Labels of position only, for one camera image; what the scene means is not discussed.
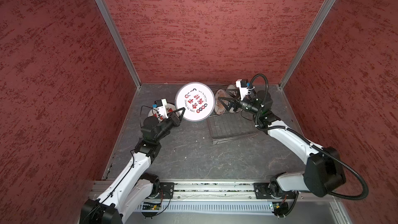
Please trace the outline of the white plate blue rim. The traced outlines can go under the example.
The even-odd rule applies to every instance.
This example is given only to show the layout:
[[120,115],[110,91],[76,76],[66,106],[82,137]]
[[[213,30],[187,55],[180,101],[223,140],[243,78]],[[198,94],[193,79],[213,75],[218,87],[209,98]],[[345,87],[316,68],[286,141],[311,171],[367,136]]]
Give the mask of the white plate blue rim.
[[224,89],[218,89],[215,93],[215,114],[217,116],[221,116],[225,113],[232,113],[231,110],[226,110],[226,108],[222,105],[222,103],[219,101],[220,97],[228,97],[226,91]]

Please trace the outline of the white plate red flowers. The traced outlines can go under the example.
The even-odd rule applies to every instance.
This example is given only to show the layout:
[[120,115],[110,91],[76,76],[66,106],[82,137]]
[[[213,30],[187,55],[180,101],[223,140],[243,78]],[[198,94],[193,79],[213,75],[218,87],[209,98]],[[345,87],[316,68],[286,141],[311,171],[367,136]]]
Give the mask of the white plate red flowers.
[[182,86],[175,96],[177,109],[184,108],[183,119],[199,122],[211,116],[215,108],[213,91],[202,83],[189,83]]

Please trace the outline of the plain white plate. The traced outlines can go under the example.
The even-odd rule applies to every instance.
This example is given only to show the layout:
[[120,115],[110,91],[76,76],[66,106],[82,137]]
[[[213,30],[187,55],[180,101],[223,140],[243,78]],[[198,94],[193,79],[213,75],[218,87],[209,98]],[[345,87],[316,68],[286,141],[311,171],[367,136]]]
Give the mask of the plain white plate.
[[155,116],[159,122],[164,120],[164,115],[162,113],[171,113],[176,110],[175,105],[167,103],[166,107],[156,107],[151,109],[148,113],[148,117]]

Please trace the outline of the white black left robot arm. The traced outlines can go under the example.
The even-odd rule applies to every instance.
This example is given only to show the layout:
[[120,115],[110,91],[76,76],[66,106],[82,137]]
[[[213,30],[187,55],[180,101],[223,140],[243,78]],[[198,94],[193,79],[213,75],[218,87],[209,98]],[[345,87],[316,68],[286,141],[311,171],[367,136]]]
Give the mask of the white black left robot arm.
[[161,195],[158,176],[147,173],[161,149],[160,140],[180,126],[185,108],[168,112],[165,119],[147,117],[143,136],[130,151],[131,158],[113,183],[96,200],[87,200],[80,213],[81,224],[123,224],[148,197]]

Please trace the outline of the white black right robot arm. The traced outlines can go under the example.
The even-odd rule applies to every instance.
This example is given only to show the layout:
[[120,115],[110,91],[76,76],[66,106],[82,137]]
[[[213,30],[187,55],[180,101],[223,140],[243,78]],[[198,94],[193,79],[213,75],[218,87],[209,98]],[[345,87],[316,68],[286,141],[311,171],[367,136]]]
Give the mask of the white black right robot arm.
[[324,197],[346,182],[337,150],[308,141],[285,124],[272,112],[273,101],[268,92],[262,90],[251,99],[219,97],[218,101],[227,110],[241,109],[252,114],[258,130],[282,143],[305,164],[303,172],[279,173],[271,178],[268,187],[274,198],[280,199],[289,191],[305,191]]

